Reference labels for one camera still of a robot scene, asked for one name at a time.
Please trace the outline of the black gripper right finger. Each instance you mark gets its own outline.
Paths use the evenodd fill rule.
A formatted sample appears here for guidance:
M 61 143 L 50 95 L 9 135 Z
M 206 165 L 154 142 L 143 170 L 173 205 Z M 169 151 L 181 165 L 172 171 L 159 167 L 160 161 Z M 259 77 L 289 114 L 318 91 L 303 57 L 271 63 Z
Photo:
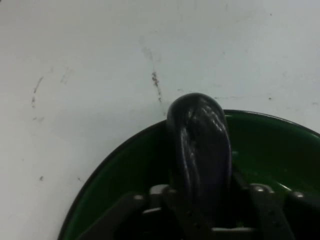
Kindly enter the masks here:
M 268 185 L 248 183 L 238 171 L 232 173 L 236 209 L 259 240 L 318 240 L 320 198 L 289 191 L 282 203 Z

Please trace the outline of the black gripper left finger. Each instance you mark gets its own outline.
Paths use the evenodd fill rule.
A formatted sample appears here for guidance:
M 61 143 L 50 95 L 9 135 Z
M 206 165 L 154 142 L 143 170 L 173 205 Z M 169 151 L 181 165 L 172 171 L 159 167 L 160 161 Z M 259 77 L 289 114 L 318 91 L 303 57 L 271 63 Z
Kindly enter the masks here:
M 189 206 L 174 188 L 128 193 L 80 234 L 80 240 L 189 240 Z

